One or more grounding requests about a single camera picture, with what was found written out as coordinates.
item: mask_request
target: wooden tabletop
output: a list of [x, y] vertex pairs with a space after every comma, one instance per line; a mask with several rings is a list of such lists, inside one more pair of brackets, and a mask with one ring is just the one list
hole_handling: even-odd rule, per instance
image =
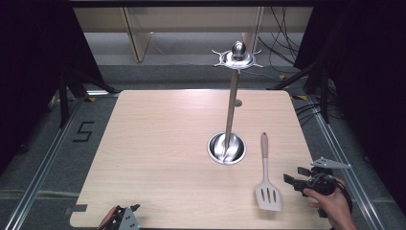
[[[142, 228], [328, 229], [307, 207], [308, 198], [283, 182], [297, 178], [311, 157], [288, 94], [238, 90], [233, 133], [247, 152], [232, 166], [207, 152], [224, 131], [229, 90], [140, 90], [121, 93], [73, 213], [75, 227], [96, 227], [111, 207], [141, 204]], [[255, 188], [262, 180], [260, 135], [269, 139], [269, 178], [282, 193], [282, 211], [261, 210]]]

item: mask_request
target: white spatula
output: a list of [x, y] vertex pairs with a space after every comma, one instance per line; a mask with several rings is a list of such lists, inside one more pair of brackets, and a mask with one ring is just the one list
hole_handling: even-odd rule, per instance
[[281, 211], [281, 193], [269, 182], [268, 178], [268, 136], [265, 132], [260, 136], [260, 147], [262, 150], [263, 179], [255, 190], [257, 202], [261, 209]]

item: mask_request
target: metal base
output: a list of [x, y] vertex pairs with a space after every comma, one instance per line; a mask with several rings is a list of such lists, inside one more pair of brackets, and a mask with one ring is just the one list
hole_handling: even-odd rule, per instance
[[219, 132], [210, 138], [207, 151], [218, 164], [234, 165], [244, 158], [247, 146], [241, 137], [231, 133], [229, 147], [225, 149], [225, 136], [225, 132]]

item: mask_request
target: metal rail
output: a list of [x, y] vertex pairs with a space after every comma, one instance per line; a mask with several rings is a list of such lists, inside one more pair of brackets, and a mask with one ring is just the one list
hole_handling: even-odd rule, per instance
[[59, 151], [63, 140], [72, 124], [72, 121], [79, 110], [81, 104], [83, 102], [83, 98], [78, 98], [75, 104], [71, 108], [71, 116], [67, 120], [66, 124], [59, 129], [54, 138], [53, 143], [51, 144], [50, 148], [48, 149], [44, 159], [41, 162], [38, 170], [36, 171], [30, 185], [28, 186], [27, 190], [25, 191], [23, 197], [21, 198], [20, 202], [12, 212], [9, 221], [6, 225], [7, 230], [14, 230], [20, 229], [22, 226], [26, 216], [28, 215], [31, 207], [33, 206], [34, 200], [36, 195], [39, 191], [39, 188], [42, 185], [42, 182], [45, 180], [49, 170], [51, 169], [54, 160], [56, 158], [57, 152]]
[[[312, 95], [307, 96], [308, 101], [310, 104], [317, 103], [316, 99]], [[338, 162], [344, 164], [350, 164], [347, 156], [344, 154], [343, 149], [341, 149], [340, 143], [338, 142], [337, 138], [334, 135], [329, 124], [326, 124], [323, 120], [323, 117], [317, 113], [315, 114], [317, 123], [319, 124], [323, 134], [325, 135], [327, 142], [334, 154], [336, 160]], [[372, 202], [368, 198], [368, 195], [365, 193], [365, 190], [362, 188], [361, 183], [358, 180], [353, 169], [342, 170], [346, 183], [350, 186], [352, 194], [357, 201], [359, 208], [361, 209], [362, 214], [364, 215], [367, 224], [370, 226], [371, 229], [385, 229], [381, 219], [379, 218], [375, 207], [373, 206]]]

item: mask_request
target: hand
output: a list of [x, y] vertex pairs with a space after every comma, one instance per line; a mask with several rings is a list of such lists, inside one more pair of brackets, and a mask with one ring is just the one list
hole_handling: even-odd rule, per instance
[[110, 219], [113, 217], [115, 212], [116, 212], [116, 207], [113, 207], [113, 208], [110, 209], [110, 211], [108, 211], [108, 214], [101, 221], [101, 224], [99, 224], [98, 230], [103, 230], [105, 228], [105, 224], [108, 221], [110, 221]]
[[[345, 185], [344, 181], [337, 178], [337, 181]], [[356, 229], [352, 221], [350, 207], [339, 188], [335, 188], [331, 195], [321, 195], [314, 190], [304, 189], [304, 194], [316, 199], [318, 202], [310, 202], [312, 208], [322, 208], [328, 215], [328, 221], [335, 230]]]

